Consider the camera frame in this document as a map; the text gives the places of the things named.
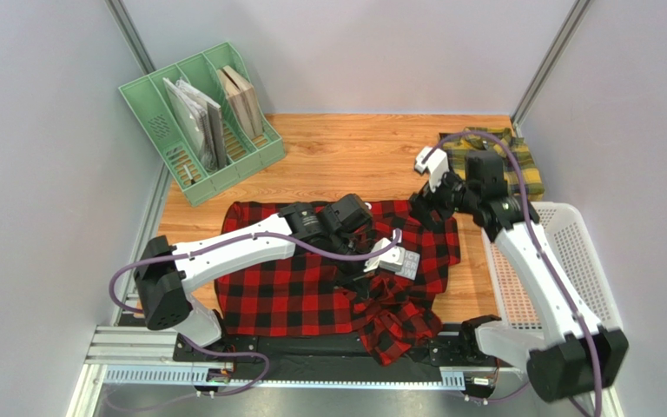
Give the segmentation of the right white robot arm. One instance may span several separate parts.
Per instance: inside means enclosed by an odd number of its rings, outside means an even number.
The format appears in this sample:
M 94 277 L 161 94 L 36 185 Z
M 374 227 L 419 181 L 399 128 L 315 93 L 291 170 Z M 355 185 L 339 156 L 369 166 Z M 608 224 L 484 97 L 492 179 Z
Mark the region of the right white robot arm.
M 493 357 L 519 368 L 548 403 L 611 387 L 629 342 L 621 329 L 604 325 L 571 285 L 537 211 L 509 192 L 502 158 L 473 151 L 461 178 L 444 150 L 425 147 L 414 169 L 428 180 L 410 198 L 412 217 L 436 230 L 456 212 L 471 215 L 513 268 L 543 333 L 532 336 L 496 316 L 480 316 L 462 323 L 461 353 L 471 361 Z

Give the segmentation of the red black plaid shirt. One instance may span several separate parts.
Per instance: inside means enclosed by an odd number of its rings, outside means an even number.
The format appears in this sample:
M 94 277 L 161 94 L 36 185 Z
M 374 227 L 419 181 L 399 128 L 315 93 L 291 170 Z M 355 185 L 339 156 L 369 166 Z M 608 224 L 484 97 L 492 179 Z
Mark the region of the red black plaid shirt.
M 359 250 L 402 231 L 402 246 L 420 256 L 414 279 L 387 270 L 344 285 L 335 261 L 310 252 L 225 275 L 214 283 L 230 334 L 293 337 L 357 333 L 364 349 L 388 366 L 443 328 L 433 312 L 460 262 L 458 223 L 434 231 L 409 215 L 405 200 L 374 202 L 373 225 L 356 237 Z

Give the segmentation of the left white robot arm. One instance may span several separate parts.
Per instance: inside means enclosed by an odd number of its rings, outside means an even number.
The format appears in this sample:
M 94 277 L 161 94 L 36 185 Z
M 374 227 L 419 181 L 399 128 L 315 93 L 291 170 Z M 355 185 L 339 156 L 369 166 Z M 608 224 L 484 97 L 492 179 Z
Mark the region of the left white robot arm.
M 288 204 L 259 222 L 205 240 L 172 245 L 164 236 L 155 237 L 132 268 L 144 325 L 151 331 L 173 329 L 207 347 L 221 338 L 221 324 L 216 313 L 196 300 L 196 289 L 302 249 L 364 266 L 401 238 L 396 230 L 369 252 L 356 253 L 355 233 L 372 224 L 369 206 L 350 194 L 318 208 L 306 202 Z

